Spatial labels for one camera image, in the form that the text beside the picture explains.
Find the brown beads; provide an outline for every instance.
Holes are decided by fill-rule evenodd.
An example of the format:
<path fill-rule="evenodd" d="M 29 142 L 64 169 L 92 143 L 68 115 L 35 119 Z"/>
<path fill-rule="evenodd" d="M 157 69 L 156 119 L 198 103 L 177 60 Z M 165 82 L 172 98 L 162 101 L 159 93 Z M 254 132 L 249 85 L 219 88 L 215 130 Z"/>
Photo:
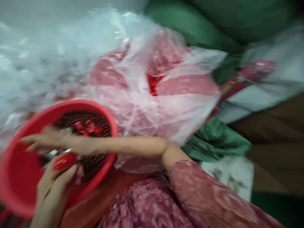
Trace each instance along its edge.
<path fill-rule="evenodd" d="M 82 135 L 82 133 L 77 129 L 75 123 L 81 122 L 86 128 L 86 122 L 92 121 L 96 128 L 102 128 L 101 134 L 95 134 L 94 132 L 89 133 L 90 137 L 111 137 L 111 126 L 107 118 L 98 112 L 91 110 L 72 110 L 63 113 L 60 119 L 54 123 L 54 126 L 58 129 L 71 129 L 73 134 Z M 105 163 L 107 155 L 94 155 L 94 156 L 82 156 L 79 163 L 83 166 L 84 176 L 81 181 L 86 182 L 90 180 L 96 173 L 100 171 Z M 49 162 L 45 156 L 39 156 L 39 163 L 44 166 Z"/>

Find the pink patterned sleeve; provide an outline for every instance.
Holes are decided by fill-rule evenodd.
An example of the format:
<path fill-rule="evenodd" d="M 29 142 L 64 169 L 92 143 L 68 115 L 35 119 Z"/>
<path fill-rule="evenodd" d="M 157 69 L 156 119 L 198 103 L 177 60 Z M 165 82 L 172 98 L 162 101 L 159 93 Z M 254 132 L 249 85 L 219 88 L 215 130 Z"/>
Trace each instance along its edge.
<path fill-rule="evenodd" d="M 195 162 L 175 162 L 169 177 L 184 213 L 197 228 L 284 227 L 207 174 Z"/>

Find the clear plastic bag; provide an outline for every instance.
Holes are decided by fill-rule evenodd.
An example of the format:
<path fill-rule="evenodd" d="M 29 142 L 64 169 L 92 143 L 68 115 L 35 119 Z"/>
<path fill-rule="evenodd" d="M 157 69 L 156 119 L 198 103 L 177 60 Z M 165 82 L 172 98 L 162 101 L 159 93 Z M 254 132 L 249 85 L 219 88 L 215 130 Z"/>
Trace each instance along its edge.
<path fill-rule="evenodd" d="M 208 117 L 219 99 L 209 74 L 225 57 L 188 48 L 173 31 L 157 28 L 122 42 L 89 76 L 95 100 L 110 108 L 121 136 L 157 136 L 179 146 Z M 154 172 L 159 160 L 119 155 L 127 172 Z"/>
<path fill-rule="evenodd" d="M 101 56 L 158 28 L 148 17 L 113 8 L 64 21 L 32 18 L 22 28 L 0 22 L 0 158 L 35 113 L 68 99 L 92 99 L 87 75 Z"/>
<path fill-rule="evenodd" d="M 0 154 L 31 113 L 62 100 L 108 106 L 120 136 L 182 145 L 219 98 L 209 73 L 225 53 L 188 48 L 143 15 L 108 8 L 47 29 L 37 18 L 22 33 L 0 23 L 0 37 Z M 119 156 L 116 167 L 153 172 L 160 163 Z"/>

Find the green fabric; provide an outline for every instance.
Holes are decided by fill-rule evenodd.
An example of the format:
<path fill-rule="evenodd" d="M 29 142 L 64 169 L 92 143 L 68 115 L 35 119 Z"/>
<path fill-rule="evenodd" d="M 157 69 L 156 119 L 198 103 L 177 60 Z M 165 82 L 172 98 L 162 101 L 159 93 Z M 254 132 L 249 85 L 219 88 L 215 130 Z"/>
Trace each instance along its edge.
<path fill-rule="evenodd" d="M 251 203 L 287 228 L 304 227 L 304 199 L 277 193 L 252 191 Z"/>
<path fill-rule="evenodd" d="M 218 30 L 194 7 L 181 0 L 152 0 L 146 14 L 161 26 L 181 33 L 187 45 L 225 52 L 239 52 L 242 47 Z"/>
<path fill-rule="evenodd" d="M 212 72 L 213 79 L 218 85 L 237 75 L 241 56 L 241 53 L 229 53 L 221 65 Z"/>
<path fill-rule="evenodd" d="M 211 118 L 182 147 L 191 158 L 215 162 L 224 156 L 244 156 L 251 143 L 217 118 Z"/>
<path fill-rule="evenodd" d="M 186 0 L 222 32 L 248 44 L 271 37 L 294 20 L 293 0 Z"/>

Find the pink patterned dress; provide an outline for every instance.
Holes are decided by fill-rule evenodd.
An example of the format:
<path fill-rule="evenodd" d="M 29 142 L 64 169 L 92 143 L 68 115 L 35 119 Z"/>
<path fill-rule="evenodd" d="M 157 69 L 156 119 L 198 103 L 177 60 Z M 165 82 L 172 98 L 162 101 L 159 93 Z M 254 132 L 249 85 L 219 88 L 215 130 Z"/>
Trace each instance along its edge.
<path fill-rule="evenodd" d="M 208 175 L 195 162 L 175 162 L 169 178 L 170 184 L 164 177 L 133 184 L 117 196 L 99 227 L 284 227 Z"/>

